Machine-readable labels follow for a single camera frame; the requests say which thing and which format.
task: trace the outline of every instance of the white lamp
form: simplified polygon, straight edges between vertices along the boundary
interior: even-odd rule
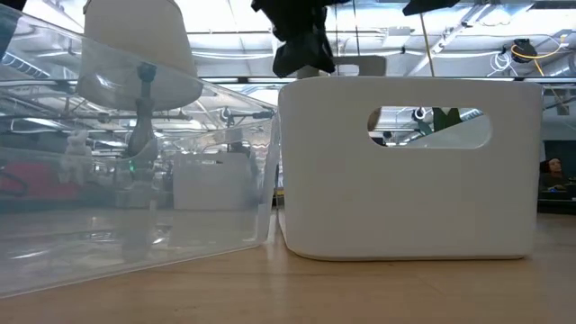
[[[88,0],[77,91],[101,106],[139,116],[128,152],[154,139],[151,116],[198,99],[197,77],[174,0]]]

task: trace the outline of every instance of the table surface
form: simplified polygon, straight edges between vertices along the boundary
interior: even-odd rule
[[[576,217],[516,261],[333,263],[262,246],[0,300],[0,323],[570,323]]]

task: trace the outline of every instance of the clear plastic container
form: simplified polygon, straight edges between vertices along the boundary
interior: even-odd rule
[[[146,123],[125,103],[141,98],[118,85],[118,72],[153,65],[3,6],[0,20],[15,27],[0,67],[0,296],[266,239],[279,158],[274,106],[154,66],[148,104],[162,107],[152,108],[151,129],[138,130],[153,131],[151,140],[134,145]],[[82,49],[120,58],[116,74],[82,70]],[[99,103],[82,95],[86,80]],[[186,88],[200,97],[178,99]]]

